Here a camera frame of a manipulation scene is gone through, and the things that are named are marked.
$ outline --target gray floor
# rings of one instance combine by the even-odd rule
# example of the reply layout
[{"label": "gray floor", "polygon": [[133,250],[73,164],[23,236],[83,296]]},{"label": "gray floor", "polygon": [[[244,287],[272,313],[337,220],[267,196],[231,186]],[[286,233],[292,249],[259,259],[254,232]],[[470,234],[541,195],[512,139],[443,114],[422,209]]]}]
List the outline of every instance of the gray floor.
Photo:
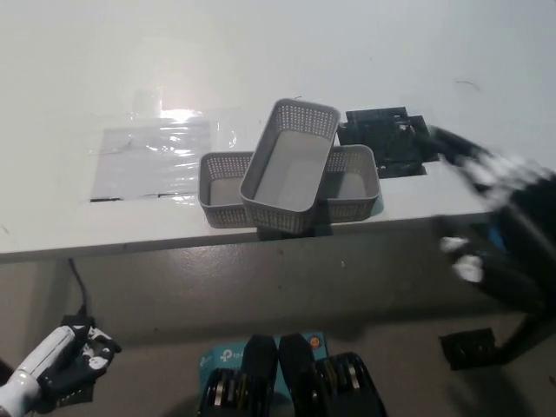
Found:
[{"label": "gray floor", "polygon": [[[556,338],[504,368],[453,373],[438,336],[518,320],[451,276],[425,230],[77,260],[124,352],[95,402],[56,416],[193,415],[197,363],[254,332],[323,330],[366,361],[391,416],[554,416]],[[16,365],[79,304],[64,261],[0,266],[0,358]]]}]

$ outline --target black cable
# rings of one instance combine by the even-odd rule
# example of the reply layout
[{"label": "black cable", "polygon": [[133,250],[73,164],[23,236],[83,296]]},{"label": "black cable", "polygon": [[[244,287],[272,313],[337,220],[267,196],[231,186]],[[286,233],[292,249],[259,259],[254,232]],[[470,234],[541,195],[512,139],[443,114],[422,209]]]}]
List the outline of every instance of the black cable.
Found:
[{"label": "black cable", "polygon": [[78,314],[86,316],[89,312],[89,308],[88,308],[89,294],[87,292],[87,288],[85,287],[85,284],[83,284],[83,280],[81,279],[81,276],[79,275],[79,271],[77,271],[75,260],[73,258],[69,258],[68,259],[68,264],[69,264],[69,268],[71,269],[71,272],[76,277],[76,281],[77,281],[77,284],[79,285],[79,288],[81,289],[81,297],[82,297],[83,302],[81,304],[81,307],[79,308]]}]

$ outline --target clear plastic sheet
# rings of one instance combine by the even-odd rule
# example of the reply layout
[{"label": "clear plastic sheet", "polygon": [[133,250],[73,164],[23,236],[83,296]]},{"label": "clear plastic sheet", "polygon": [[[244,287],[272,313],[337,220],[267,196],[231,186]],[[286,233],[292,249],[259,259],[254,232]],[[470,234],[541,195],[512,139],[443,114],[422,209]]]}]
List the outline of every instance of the clear plastic sheet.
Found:
[{"label": "clear plastic sheet", "polygon": [[152,116],[134,113],[128,126],[104,129],[100,149],[91,150],[97,156],[92,202],[195,195],[201,156],[233,149],[242,129],[238,109]]}]

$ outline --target stacked basket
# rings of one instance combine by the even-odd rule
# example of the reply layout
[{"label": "stacked basket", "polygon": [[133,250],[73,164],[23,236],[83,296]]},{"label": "stacked basket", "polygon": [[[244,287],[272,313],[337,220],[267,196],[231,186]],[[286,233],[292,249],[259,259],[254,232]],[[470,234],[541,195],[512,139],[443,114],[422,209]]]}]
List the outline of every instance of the stacked basket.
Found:
[{"label": "stacked basket", "polygon": [[299,234],[313,224],[367,219],[380,190],[373,152],[333,148],[339,121],[334,108],[282,99],[255,152],[203,156],[199,201],[208,223]]}]

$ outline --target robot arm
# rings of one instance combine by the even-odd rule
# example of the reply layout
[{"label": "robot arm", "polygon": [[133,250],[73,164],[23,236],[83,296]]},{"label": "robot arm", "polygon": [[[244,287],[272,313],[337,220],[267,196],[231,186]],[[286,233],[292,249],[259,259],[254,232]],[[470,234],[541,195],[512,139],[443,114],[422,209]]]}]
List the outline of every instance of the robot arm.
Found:
[{"label": "robot arm", "polygon": [[66,316],[0,387],[0,417],[91,401],[95,381],[121,348],[81,315]]},{"label": "robot arm", "polygon": [[476,191],[489,210],[486,228],[491,233],[484,238],[454,219],[439,217],[434,225],[440,248],[459,278],[526,313],[499,346],[486,328],[442,336],[442,349],[453,370],[503,365],[543,341],[556,319],[556,175],[444,129],[431,133],[420,139],[432,143]]}]

